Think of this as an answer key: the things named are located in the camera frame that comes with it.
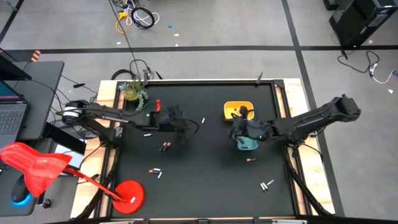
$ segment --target lamp arm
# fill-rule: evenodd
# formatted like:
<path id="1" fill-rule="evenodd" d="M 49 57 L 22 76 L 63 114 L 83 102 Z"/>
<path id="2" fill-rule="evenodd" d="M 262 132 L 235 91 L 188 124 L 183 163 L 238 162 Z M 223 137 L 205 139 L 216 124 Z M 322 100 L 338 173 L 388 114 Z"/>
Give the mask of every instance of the lamp arm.
<path id="1" fill-rule="evenodd" d="M 87 177 L 86 175 L 82 174 L 80 171 L 72 169 L 72 168 L 69 168 L 69 167 L 64 168 L 63 171 L 66 172 L 66 173 L 75 175 L 77 177 L 80 177 L 82 179 L 85 179 L 87 182 L 90 182 L 90 183 L 94 184 L 95 186 L 97 186 L 99 189 L 103 190 L 111 198 L 113 198 L 115 200 L 118 200 L 118 201 L 120 201 L 122 203 L 127 203 L 127 200 L 122 198 L 122 197 L 120 197 L 120 195 L 117 192 L 114 192 L 114 191 L 112 191 L 110 189 L 107 189 L 106 187 L 104 187 L 100 183 L 98 183 L 97 181 L 95 181 L 95 180 Z"/>

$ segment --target red desk lamp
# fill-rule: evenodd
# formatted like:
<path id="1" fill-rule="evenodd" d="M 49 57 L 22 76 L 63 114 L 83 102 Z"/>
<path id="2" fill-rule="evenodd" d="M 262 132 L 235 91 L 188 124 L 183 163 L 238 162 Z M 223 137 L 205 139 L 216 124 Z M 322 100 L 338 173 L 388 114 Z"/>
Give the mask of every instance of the red desk lamp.
<path id="1" fill-rule="evenodd" d="M 115 191 L 107 189 L 80 171 L 67 167 L 72 156 L 66 154 L 42 154 L 24 143 L 15 142 L 0 152 L 0 158 L 24 173 L 26 187 L 34 197 L 40 196 L 64 172 L 85 179 L 103 190 L 119 213 L 132 214 L 144 203 L 144 188 L 140 183 L 126 180 Z"/>

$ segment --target wooden platform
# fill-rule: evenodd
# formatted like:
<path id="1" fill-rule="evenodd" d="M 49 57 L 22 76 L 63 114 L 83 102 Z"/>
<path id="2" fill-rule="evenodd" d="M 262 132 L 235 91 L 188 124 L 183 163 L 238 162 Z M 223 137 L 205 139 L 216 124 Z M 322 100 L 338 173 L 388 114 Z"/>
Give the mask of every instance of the wooden platform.
<path id="1" fill-rule="evenodd" d="M 106 106 L 113 106 L 113 101 L 115 97 L 115 89 L 117 82 L 120 80 L 104 80 L 101 81 L 101 85 L 98 91 L 97 103 Z M 284 79 L 285 90 L 287 94 L 287 100 L 289 104 L 290 114 L 292 116 L 297 116 L 299 114 L 308 111 L 307 101 L 305 99 L 304 90 L 299 78 L 286 78 Z M 279 87 L 277 88 L 277 97 L 280 105 L 280 112 L 282 116 L 285 116 L 285 109 L 282 100 L 282 95 Z M 123 95 L 119 98 L 119 107 L 122 108 L 123 105 Z M 99 120 L 99 122 L 104 126 L 109 126 L 109 121 Z M 308 138 L 305 141 L 309 146 L 318 149 L 318 143 L 316 138 Z M 89 140 L 86 147 L 85 154 L 88 155 L 92 150 L 99 146 L 98 139 Z M 315 152 L 307 146 L 301 146 L 299 148 L 300 157 L 302 161 L 302 167 L 304 171 L 305 181 L 307 187 L 311 190 L 312 194 L 318 199 L 318 201 L 324 206 L 326 210 L 334 213 L 333 202 L 331 201 L 331 195 L 326 180 L 325 170 L 320 159 L 319 153 Z M 81 171 L 87 176 L 92 176 L 101 173 L 101 167 L 103 164 L 105 148 L 98 149 L 93 155 L 85 160 L 81 167 Z M 114 152 L 111 151 L 108 171 L 110 170 L 111 164 L 113 163 Z M 79 215 L 86 205 L 90 202 L 97 188 L 90 183 L 79 184 L 77 186 L 75 200 L 73 203 L 73 208 L 70 217 L 76 217 Z M 305 214 L 305 208 L 303 205 L 303 195 L 301 190 L 296 185 L 296 191 L 298 195 L 298 202 L 300 207 L 300 213 Z M 103 197 L 103 203 L 101 207 L 100 216 L 106 216 L 106 206 L 108 204 L 108 198 Z"/>

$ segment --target yellow bowl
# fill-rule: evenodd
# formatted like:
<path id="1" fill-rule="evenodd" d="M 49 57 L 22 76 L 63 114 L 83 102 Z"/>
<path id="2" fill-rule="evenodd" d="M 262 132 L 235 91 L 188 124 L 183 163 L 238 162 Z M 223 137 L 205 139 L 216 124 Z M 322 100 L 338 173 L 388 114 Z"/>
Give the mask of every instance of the yellow bowl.
<path id="1" fill-rule="evenodd" d="M 245 106 L 248 111 L 254 110 L 254 106 L 251 102 L 248 101 L 228 101 L 224 104 L 224 117 L 226 120 L 233 119 L 231 113 L 241 116 L 239 113 L 239 109 L 241 106 Z M 252 120 L 254 118 L 254 111 L 248 114 L 248 120 Z"/>

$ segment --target potted plant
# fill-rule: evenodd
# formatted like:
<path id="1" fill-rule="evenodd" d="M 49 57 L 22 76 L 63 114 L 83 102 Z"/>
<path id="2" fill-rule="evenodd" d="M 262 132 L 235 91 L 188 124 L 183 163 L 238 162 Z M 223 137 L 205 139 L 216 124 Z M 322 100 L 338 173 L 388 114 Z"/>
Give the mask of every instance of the potted plant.
<path id="1" fill-rule="evenodd" d="M 139 80 L 132 82 L 125 82 L 119 85 L 119 89 L 123 91 L 124 98 L 131 102 L 138 102 L 136 110 L 141 110 L 144 107 L 145 100 L 148 100 L 148 93 L 143 90 L 143 85 Z"/>

